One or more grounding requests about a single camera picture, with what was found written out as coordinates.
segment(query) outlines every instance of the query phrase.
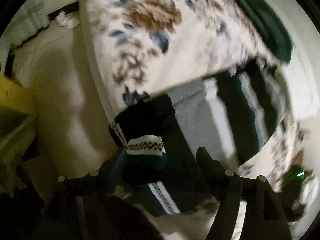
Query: round bolt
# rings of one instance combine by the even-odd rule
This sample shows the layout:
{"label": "round bolt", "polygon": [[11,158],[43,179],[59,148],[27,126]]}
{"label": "round bolt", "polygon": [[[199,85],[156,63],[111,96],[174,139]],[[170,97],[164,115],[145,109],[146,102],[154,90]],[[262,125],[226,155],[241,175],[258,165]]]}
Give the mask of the round bolt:
{"label": "round bolt", "polygon": [[99,174],[99,171],[93,170],[93,171],[90,171],[89,174],[90,174],[90,176],[95,177]]}
{"label": "round bolt", "polygon": [[66,177],[65,176],[60,176],[58,178],[58,182],[64,182],[66,180]]}
{"label": "round bolt", "polygon": [[225,174],[229,177],[232,177],[235,173],[232,170],[226,170]]}
{"label": "round bolt", "polygon": [[262,182],[266,182],[267,178],[265,176],[259,175],[258,176],[258,180],[262,181]]}

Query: tile floor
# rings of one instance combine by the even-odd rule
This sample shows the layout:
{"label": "tile floor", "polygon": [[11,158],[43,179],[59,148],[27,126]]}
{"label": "tile floor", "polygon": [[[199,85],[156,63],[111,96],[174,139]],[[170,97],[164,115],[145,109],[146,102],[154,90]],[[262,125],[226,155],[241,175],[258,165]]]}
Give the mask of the tile floor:
{"label": "tile floor", "polygon": [[57,175],[81,177],[116,150],[84,47],[82,27],[51,22],[16,52],[13,79],[31,88],[38,110],[37,145]]}

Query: zigzag pattern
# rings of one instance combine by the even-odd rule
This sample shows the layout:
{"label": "zigzag pattern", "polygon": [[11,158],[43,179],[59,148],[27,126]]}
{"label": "zigzag pattern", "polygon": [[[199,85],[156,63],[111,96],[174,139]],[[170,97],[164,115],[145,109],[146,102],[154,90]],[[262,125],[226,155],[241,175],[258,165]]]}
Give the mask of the zigzag pattern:
{"label": "zigzag pattern", "polygon": [[142,142],[138,144],[129,144],[127,146],[127,150],[131,151],[139,151],[139,150],[159,150],[161,151],[164,148],[163,142],[156,143],[156,142]]}

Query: yellow object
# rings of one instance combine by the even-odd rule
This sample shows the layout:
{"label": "yellow object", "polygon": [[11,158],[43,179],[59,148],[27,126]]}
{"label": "yellow object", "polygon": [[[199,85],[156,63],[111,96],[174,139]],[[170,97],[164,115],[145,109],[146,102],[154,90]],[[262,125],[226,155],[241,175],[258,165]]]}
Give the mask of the yellow object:
{"label": "yellow object", "polygon": [[0,106],[23,114],[36,115],[31,90],[22,88],[3,76],[0,76]]}

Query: gray garment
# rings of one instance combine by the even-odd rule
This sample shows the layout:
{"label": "gray garment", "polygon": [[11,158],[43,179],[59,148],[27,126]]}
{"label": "gray garment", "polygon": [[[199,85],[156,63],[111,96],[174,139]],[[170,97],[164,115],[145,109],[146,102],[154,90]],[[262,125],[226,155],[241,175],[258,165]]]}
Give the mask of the gray garment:
{"label": "gray garment", "polygon": [[226,163],[217,128],[212,120],[212,113],[206,101],[206,90],[202,81],[195,81],[168,93],[175,117],[196,157],[199,147],[205,147],[212,159]]}

